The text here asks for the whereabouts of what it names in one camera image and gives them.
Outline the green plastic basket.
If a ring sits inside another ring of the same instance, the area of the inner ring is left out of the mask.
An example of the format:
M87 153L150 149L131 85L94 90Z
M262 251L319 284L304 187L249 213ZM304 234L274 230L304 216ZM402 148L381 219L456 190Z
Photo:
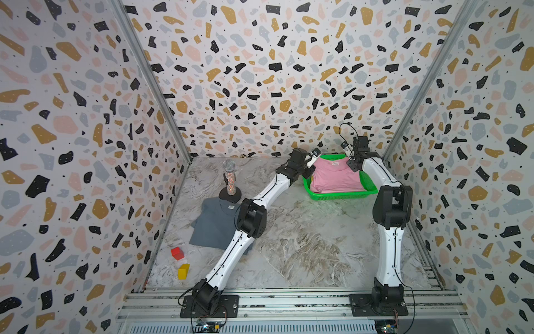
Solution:
M338 160L346 156L344 154L324 154L321 157L326 160ZM360 179L361 179L363 187L365 188L365 191L361 191L361 192L324 193L324 194L314 193L310 190L311 179L312 177L310 177L309 179L304 179L303 184L304 184L306 192L309 194L312 200L340 200L340 199L365 198L369 195L378 193L378 189L376 188L376 186L374 185L370 177L363 171L360 171Z

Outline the aluminium front rail frame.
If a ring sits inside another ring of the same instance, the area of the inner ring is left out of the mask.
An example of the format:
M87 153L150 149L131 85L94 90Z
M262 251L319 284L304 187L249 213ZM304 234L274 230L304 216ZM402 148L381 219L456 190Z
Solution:
M120 333L194 333L198 319L222 324L219 333L377 333L376 320L395 321L398 333L475 333L458 294L441 289L408 290L408 316L353 317L348 288L228 289L239 295L236 318L181 319L182 290L128 294L118 314Z

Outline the pink t-shirt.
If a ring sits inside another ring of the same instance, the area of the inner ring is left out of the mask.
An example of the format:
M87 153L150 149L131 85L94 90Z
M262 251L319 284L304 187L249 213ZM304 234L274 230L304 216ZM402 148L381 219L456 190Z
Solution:
M360 179L360 171L348 166L348 158L326 160L322 157L314 164L310 190L314 193L346 193L365 191Z

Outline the right circuit board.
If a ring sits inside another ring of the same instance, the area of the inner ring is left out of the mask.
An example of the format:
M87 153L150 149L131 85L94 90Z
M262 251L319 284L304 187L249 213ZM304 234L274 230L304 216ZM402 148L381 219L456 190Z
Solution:
M395 321L376 320L375 331L377 332L377 334L397 334L398 325Z

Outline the red block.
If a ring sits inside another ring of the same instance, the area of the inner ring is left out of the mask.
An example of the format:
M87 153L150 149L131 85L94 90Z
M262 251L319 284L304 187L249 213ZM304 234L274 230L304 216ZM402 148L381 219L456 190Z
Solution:
M178 246L173 248L173 249L171 249L171 256L176 261L180 261L180 260L184 259L184 257L185 257L183 250Z

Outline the circuit board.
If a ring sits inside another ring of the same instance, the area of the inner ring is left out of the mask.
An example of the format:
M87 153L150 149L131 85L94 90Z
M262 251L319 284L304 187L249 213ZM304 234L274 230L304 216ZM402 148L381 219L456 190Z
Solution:
M195 333L219 333L222 328L222 324L216 321L204 321L198 319L193 329Z
M398 325L395 321L376 320L375 331L377 332L377 334L397 334Z

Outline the grey t-shirt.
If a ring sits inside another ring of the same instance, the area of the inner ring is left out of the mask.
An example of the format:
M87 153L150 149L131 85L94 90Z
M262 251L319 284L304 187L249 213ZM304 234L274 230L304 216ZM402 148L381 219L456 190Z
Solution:
M235 220L240 205L220 198L207 198L202 202L201 214L192 223L193 246L225 250L236 231Z

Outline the left circuit board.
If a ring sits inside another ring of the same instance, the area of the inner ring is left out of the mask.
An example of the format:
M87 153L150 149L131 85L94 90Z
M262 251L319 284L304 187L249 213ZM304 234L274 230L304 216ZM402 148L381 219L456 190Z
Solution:
M193 329L195 333L219 333L222 328L222 324L216 321L204 321L198 319Z

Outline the yellow block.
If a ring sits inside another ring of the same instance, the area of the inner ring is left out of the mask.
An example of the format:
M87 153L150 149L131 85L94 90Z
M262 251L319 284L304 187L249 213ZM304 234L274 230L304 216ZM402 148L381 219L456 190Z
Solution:
M180 281L185 281L189 275L190 264L182 264L177 271L177 278Z

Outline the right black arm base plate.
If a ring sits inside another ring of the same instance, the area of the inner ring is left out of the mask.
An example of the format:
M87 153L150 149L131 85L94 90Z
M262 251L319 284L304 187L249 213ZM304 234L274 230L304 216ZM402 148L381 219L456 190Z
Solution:
M353 317L409 315L403 296L397 293L384 296L379 293L350 294L348 297Z

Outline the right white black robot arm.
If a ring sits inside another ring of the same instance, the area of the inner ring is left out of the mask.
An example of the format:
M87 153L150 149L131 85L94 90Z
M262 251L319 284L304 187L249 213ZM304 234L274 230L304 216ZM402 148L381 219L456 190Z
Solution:
M378 189L372 216L378 225L379 263L366 307L377 315L406 316L407 285L401 279L401 246L411 216L413 190L388 171L379 154L369 148L367 137L355 136L345 153L351 170L367 174Z

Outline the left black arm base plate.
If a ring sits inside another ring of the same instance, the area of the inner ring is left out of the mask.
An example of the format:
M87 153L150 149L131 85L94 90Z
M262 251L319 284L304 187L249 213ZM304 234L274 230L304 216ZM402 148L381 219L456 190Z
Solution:
M239 311L239 295L215 296L210 301L202 301L199 296L186 296L182 302L180 318L236 318Z

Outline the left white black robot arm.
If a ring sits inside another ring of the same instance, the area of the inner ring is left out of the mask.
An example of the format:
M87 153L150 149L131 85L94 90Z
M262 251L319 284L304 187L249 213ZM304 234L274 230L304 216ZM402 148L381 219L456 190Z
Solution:
M313 174L314 163L320 156L318 148L311 152L293 149L289 160L276 169L270 183L254 198L243 199L233 220L236 232L232 241L215 267L192 288L193 314L209 316L216 313L233 269L253 242L263 235L268 209L299 177L308 178Z

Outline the sprinkle tube on black base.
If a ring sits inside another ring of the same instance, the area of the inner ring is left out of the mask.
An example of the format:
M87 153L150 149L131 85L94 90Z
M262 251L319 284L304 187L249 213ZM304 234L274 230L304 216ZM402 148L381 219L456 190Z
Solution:
M236 186L236 164L228 159L222 164L223 179L225 187L220 191L219 198L231 203L238 203L242 197L242 192Z

